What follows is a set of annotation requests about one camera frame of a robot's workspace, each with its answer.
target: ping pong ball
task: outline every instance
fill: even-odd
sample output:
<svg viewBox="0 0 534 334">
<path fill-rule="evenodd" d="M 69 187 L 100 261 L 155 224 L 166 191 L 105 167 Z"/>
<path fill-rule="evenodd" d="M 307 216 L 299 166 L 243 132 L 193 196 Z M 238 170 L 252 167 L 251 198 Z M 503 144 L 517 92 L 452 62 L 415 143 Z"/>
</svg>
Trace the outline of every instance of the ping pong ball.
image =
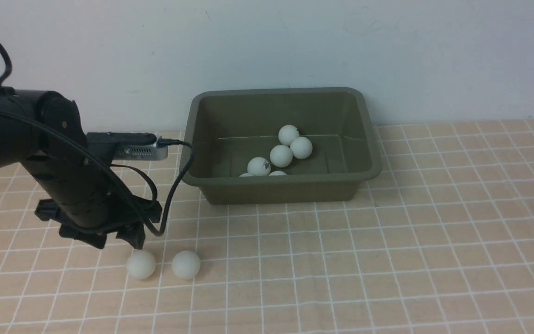
<svg viewBox="0 0 534 334">
<path fill-rule="evenodd" d="M 306 137 L 298 137 L 290 144 L 292 154 L 296 159 L 306 159 L 312 154 L 312 142 Z"/>
<path fill-rule="evenodd" d="M 246 165 L 246 171 L 256 177 L 266 177 L 269 175 L 269 172 L 271 172 L 271 164 L 269 161 L 267 161 L 267 159 L 258 156 L 257 158 L 253 158 L 248 162 L 248 165 Z"/>
<path fill-rule="evenodd" d="M 286 146 L 289 146 L 299 136 L 298 128 L 294 125 L 284 125 L 277 134 L 277 138 Z"/>
<path fill-rule="evenodd" d="M 192 251 L 182 251 L 172 259 L 172 273 L 180 279 L 193 279 L 201 268 L 199 256 Z"/>
<path fill-rule="evenodd" d="M 155 267 L 154 256 L 145 250 L 135 251 L 127 260 L 127 273 L 136 279 L 150 277 L 154 273 Z"/>
<path fill-rule="evenodd" d="M 292 150 L 286 145 L 275 146 L 269 154 L 269 159 L 275 167 L 288 167 L 294 158 Z"/>
</svg>

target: plastic tray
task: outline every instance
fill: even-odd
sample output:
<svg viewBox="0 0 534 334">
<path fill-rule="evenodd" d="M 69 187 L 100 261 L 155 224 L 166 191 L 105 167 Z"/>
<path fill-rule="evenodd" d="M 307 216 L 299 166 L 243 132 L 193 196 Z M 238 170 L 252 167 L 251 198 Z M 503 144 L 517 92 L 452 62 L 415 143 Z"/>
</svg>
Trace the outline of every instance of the plastic tray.
<svg viewBox="0 0 534 334">
<path fill-rule="evenodd" d="M 278 145 L 286 124 L 313 143 L 278 177 L 239 177 Z M 211 91 L 193 99 L 184 139 L 197 158 L 184 182 L 212 205 L 343 201 L 379 175 L 380 153 L 363 95 L 351 88 Z M 184 150 L 181 166 L 188 158 Z"/>
</svg>

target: table surface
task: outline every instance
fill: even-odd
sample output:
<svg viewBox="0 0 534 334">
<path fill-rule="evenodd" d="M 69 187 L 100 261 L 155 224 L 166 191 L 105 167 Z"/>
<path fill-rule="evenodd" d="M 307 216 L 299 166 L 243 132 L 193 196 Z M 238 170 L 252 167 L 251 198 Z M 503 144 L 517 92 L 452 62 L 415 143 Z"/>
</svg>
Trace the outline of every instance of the table surface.
<svg viewBox="0 0 534 334">
<path fill-rule="evenodd" d="M 534 120 L 376 131 L 383 173 L 352 201 L 210 206 L 181 184 L 144 281 L 129 245 L 61 239 L 32 213 L 42 188 L 0 169 L 0 333 L 534 333 Z M 177 164 L 131 163 L 161 200 Z M 201 257 L 193 282 L 170 270 L 181 250 Z"/>
</svg>

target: black robotic arm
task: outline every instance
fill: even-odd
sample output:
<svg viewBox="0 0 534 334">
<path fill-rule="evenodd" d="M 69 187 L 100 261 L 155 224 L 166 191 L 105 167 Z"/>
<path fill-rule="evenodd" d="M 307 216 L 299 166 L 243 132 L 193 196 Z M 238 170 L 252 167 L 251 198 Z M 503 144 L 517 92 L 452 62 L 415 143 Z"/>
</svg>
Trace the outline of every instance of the black robotic arm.
<svg viewBox="0 0 534 334">
<path fill-rule="evenodd" d="M 0 168 L 21 163 L 51 196 L 40 201 L 36 215 L 59 222 L 61 237 L 98 249 L 104 248 L 108 233 L 116 232 L 117 238 L 135 249 L 144 245 L 144 226 L 154 235 L 162 235 L 172 195 L 193 161 L 190 144 L 157 141 L 161 146 L 182 144 L 191 148 L 189 161 L 181 168 L 162 212 L 155 185 L 146 174 L 137 171 L 150 184 L 152 199 L 133 195 L 110 169 L 117 148 L 128 142 L 155 141 L 154 135 L 86 135 L 75 102 L 54 91 L 3 87 L 11 74 L 11 61 L 1 44 L 0 54 L 6 62 L 0 77 Z"/>
</svg>

